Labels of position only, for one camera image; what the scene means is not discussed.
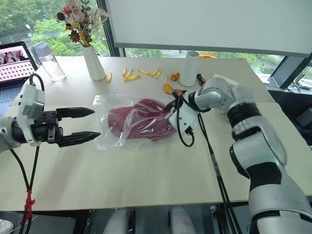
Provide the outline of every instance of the laptop screen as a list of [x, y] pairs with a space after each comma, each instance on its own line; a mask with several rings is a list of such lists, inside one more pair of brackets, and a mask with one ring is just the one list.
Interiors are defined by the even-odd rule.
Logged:
[[0, 83], [25, 79], [35, 72], [22, 45], [0, 49]]

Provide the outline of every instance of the sneaker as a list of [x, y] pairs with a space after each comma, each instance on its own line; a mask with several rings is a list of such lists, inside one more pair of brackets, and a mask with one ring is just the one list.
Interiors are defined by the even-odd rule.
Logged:
[[0, 234], [8, 234], [13, 230], [13, 223], [7, 220], [0, 219]]

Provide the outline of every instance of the white cup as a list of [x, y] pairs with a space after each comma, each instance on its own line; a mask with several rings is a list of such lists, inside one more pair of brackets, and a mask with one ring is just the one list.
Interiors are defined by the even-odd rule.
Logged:
[[196, 75], [198, 73], [199, 53], [197, 51], [189, 51], [184, 59], [184, 68], [180, 76], [180, 83], [184, 86], [193, 86], [196, 83]]

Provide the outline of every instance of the white vase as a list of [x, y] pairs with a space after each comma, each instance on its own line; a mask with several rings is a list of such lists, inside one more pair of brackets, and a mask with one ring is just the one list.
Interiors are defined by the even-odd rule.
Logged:
[[184, 68], [180, 75], [180, 83], [184, 86], [193, 86], [196, 83], [196, 75], [198, 73], [199, 53], [189, 51], [184, 59]]
[[82, 52], [86, 61], [90, 78], [92, 80], [102, 80], [106, 78], [105, 71], [98, 60], [98, 56], [93, 46], [83, 47]]

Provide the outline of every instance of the flower vase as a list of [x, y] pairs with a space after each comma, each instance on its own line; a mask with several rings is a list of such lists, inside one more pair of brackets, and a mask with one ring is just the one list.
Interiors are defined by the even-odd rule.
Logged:
[[98, 60], [98, 56], [93, 46], [82, 48], [84, 60], [86, 61], [90, 78], [92, 80], [102, 80], [106, 78], [105, 71]]

